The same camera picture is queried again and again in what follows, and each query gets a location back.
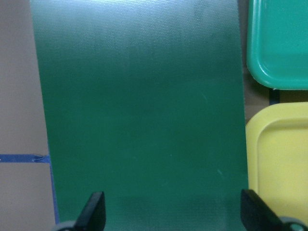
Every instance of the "dark green surface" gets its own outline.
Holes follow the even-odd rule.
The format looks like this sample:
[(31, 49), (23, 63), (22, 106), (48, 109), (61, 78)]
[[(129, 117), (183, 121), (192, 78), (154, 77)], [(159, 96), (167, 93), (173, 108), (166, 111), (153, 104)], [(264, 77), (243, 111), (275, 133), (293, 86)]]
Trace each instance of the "dark green surface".
[(32, 0), (61, 220), (104, 190), (106, 231), (243, 230), (235, 0)]

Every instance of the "plastic tray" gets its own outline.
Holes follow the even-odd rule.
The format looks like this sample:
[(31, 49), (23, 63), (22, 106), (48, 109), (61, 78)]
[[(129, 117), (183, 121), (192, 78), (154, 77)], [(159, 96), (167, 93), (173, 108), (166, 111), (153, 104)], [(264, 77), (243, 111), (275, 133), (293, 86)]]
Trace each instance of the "plastic tray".
[(281, 217), (308, 224), (308, 103), (281, 103), (246, 126), (249, 188)]
[(308, 1), (250, 1), (247, 66), (267, 87), (308, 89)]

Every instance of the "teal plastic tray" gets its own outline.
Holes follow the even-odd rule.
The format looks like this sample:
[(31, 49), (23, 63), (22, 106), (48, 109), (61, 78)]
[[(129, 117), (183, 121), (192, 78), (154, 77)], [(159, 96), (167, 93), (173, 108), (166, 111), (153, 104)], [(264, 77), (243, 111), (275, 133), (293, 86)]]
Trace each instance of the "teal plastic tray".
[(267, 87), (308, 89), (308, 1), (250, 1), (247, 66)]

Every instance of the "yellow plastic tray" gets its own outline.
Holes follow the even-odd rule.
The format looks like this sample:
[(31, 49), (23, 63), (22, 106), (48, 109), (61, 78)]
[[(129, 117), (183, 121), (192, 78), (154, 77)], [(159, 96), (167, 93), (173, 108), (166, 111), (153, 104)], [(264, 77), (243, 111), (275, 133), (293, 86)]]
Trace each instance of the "yellow plastic tray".
[(279, 217), (308, 224), (308, 103), (281, 103), (246, 126), (249, 188)]

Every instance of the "green mat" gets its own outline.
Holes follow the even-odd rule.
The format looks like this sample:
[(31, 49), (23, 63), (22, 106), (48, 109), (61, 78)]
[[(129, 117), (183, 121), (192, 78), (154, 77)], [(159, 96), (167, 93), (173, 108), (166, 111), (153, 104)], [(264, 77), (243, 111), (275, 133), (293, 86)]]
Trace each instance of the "green mat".
[(105, 191), (106, 231), (244, 230), (236, 0), (32, 0), (61, 221)]

